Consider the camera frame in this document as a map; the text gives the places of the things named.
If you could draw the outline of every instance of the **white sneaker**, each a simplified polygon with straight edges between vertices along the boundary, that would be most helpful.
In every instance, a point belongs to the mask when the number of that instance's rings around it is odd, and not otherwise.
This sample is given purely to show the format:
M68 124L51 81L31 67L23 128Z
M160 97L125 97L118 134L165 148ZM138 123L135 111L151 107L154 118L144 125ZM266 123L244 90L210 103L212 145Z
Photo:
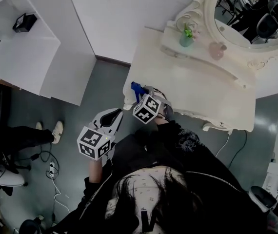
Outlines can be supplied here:
M36 123L36 127L37 130L42 130L42 123L39 121Z
M58 121L56 123L56 126L52 132L53 137L55 140L52 142L52 144L58 144L61 138L61 134L63 133L63 123L61 121Z

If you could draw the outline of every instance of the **black jacket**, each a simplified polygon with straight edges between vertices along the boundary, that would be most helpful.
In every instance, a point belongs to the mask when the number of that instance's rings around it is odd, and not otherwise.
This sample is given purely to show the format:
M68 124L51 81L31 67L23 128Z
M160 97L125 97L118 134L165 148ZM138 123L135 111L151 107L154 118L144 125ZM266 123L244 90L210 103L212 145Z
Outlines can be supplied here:
M159 125L158 128L159 131L155 133L154 138L160 143L159 148L170 150L173 159L182 164L183 170L180 171L184 174L185 180L191 185L192 191L201 198L205 211L210 213L207 226L203 227L206 233L265 232L266 217L250 200L230 171L199 141L197 135L182 129L174 121ZM113 175L103 184L111 172ZM84 197L77 209L47 233L100 232L99 227L103 224L113 186L120 179L115 176L110 161L103 167L102 177L100 184L89 183L89 178L85 179ZM102 184L98 194L90 201Z

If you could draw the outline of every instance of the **pink perfume bottle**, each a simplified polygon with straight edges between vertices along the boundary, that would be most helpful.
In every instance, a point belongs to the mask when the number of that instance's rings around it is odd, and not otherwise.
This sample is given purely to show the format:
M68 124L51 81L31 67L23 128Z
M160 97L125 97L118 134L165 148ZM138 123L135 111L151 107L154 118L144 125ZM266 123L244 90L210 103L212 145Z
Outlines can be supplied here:
M227 46L222 42L211 42L209 44L208 50L209 54L214 60L220 60L223 57L223 52L227 49Z

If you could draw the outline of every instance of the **white cabinet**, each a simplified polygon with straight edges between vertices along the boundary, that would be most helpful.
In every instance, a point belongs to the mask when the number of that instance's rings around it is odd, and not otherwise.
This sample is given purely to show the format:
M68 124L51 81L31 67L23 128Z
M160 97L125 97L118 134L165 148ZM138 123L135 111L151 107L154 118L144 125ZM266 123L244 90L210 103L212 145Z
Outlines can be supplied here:
M38 19L16 33L24 13ZM96 58L71 0L0 0L0 40L0 79L80 105Z

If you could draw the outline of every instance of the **dark hair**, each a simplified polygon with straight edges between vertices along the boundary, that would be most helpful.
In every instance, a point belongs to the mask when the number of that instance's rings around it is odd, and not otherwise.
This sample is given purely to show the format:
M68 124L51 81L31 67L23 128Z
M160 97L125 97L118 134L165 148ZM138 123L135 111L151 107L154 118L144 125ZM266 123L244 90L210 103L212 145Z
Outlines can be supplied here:
M114 214L105 220L103 227L106 231L103 233L131 234L139 225L134 192L129 190L129 178L118 182L116 208ZM156 214L156 223L163 231L166 234L203 232L205 214L200 198L178 182L171 171L166 171L163 182L151 178L159 188L159 200L153 214Z

